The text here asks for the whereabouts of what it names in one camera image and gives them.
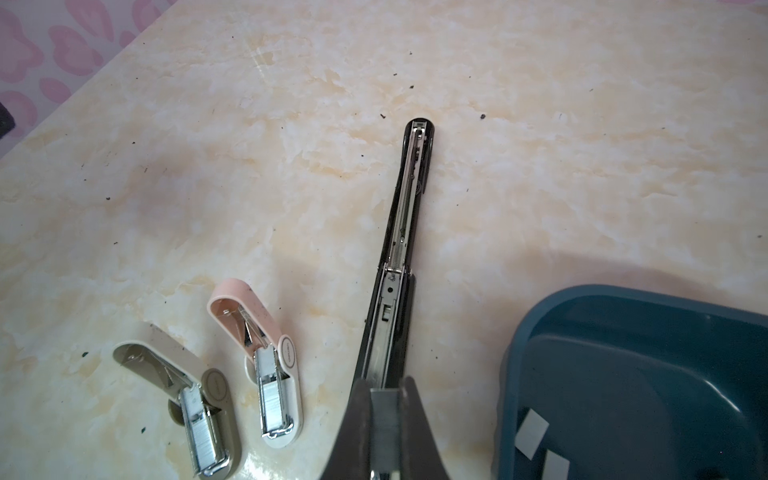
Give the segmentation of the pink small stapler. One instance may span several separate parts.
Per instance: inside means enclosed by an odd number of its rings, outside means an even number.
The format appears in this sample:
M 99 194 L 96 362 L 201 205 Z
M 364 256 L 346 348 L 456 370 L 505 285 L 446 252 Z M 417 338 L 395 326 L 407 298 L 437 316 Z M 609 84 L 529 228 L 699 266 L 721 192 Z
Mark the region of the pink small stapler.
M 273 449 L 287 447 L 303 427 L 295 343 L 240 279 L 217 285 L 207 311 L 245 355 L 246 375 L 258 389 L 262 439 Z

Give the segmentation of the beige small stapler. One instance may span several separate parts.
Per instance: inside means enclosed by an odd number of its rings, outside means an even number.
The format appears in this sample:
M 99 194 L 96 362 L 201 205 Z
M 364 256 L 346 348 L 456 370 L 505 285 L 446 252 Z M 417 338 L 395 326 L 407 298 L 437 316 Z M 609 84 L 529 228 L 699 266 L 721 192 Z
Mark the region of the beige small stapler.
M 231 389 L 224 373 L 209 367 L 152 323 L 135 323 L 112 352 L 122 367 L 168 397 L 171 419 L 184 427 L 198 479 L 228 479 L 242 457 Z

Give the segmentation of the black stapler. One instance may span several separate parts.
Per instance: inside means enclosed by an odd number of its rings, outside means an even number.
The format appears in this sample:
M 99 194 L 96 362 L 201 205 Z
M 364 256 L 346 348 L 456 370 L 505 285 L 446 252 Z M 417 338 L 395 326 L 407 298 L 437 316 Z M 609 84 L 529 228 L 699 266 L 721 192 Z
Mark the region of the black stapler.
M 395 388 L 404 375 L 416 285 L 413 244 L 434 135 L 434 124 L 426 118 L 411 120 L 404 130 L 398 179 L 353 377 L 372 389 Z

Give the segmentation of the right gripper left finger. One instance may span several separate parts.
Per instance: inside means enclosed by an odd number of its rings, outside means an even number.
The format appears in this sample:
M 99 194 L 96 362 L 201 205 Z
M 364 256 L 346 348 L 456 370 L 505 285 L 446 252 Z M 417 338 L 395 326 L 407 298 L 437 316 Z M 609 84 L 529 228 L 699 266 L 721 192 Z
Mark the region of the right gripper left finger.
M 371 478 L 371 425 L 371 390 L 364 379 L 357 379 L 320 479 Z

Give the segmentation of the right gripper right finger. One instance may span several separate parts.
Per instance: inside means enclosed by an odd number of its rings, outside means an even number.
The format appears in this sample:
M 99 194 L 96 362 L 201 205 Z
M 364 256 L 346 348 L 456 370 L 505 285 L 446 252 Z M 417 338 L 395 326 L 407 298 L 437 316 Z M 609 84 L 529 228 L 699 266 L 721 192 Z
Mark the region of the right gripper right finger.
M 415 380 L 399 386 L 400 474 L 408 480 L 448 480 Z

